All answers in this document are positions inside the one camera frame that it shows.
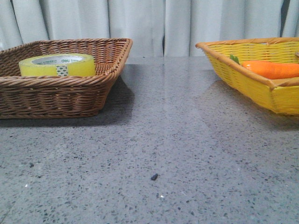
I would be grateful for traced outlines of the brown wicker basket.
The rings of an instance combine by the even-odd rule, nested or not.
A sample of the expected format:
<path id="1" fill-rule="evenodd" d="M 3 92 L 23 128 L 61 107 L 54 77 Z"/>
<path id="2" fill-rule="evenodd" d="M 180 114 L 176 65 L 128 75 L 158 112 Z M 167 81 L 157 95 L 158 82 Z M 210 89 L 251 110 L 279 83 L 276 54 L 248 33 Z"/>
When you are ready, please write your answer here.
<path id="1" fill-rule="evenodd" d="M 0 53 L 2 119 L 81 118 L 98 114 L 122 72 L 129 38 L 35 41 Z M 34 56 L 83 53 L 94 57 L 93 77 L 22 77 L 19 61 Z"/>

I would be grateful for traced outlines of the orange toy carrot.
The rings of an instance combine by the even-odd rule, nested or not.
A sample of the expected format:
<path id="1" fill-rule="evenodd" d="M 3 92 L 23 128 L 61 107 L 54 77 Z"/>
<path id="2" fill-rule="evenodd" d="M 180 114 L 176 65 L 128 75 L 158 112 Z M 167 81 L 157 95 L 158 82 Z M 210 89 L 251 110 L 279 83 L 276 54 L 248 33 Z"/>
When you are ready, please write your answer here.
<path id="1" fill-rule="evenodd" d="M 273 63 L 262 60 L 248 60 L 240 64 L 237 56 L 229 55 L 229 58 L 247 70 L 268 79 L 285 79 L 299 76 L 298 63 Z"/>

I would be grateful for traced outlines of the small black debris piece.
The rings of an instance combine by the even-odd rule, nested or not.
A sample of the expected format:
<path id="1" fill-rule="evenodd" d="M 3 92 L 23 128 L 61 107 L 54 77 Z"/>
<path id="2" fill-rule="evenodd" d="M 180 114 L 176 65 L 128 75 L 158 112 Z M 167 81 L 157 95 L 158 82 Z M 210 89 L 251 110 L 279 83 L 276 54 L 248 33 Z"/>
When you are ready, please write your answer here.
<path id="1" fill-rule="evenodd" d="M 159 174 L 154 174 L 150 179 L 152 181 L 155 181 L 158 178 Z"/>

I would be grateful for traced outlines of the yellow tape roll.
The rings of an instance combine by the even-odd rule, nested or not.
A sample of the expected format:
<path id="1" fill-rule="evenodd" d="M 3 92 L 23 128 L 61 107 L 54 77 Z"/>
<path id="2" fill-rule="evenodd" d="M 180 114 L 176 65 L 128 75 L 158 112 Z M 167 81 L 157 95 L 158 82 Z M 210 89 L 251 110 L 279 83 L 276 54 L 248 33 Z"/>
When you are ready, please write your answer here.
<path id="1" fill-rule="evenodd" d="M 21 76 L 94 76 L 94 58 L 87 54 L 67 53 L 35 56 L 19 61 Z"/>

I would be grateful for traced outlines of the yellow woven basket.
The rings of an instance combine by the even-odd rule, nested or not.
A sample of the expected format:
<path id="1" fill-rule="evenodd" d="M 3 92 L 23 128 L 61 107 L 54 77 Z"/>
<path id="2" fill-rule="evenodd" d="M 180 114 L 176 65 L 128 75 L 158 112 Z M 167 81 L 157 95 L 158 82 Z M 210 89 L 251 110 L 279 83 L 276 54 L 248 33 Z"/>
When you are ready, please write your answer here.
<path id="1" fill-rule="evenodd" d="M 272 37 L 199 42 L 215 73 L 259 106 L 278 114 L 298 115 L 299 79 L 267 79 L 241 66 L 247 60 L 297 63 L 297 37 Z"/>

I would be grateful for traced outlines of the white curtain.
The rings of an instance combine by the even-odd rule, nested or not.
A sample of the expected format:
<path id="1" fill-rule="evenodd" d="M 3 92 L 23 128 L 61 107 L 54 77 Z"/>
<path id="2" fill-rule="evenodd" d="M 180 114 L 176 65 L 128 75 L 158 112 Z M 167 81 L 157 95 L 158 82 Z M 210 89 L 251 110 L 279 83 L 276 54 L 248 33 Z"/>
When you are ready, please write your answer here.
<path id="1" fill-rule="evenodd" d="M 3 0 L 2 50 L 38 40 L 126 37 L 132 57 L 200 56 L 198 42 L 297 37 L 296 0 Z"/>

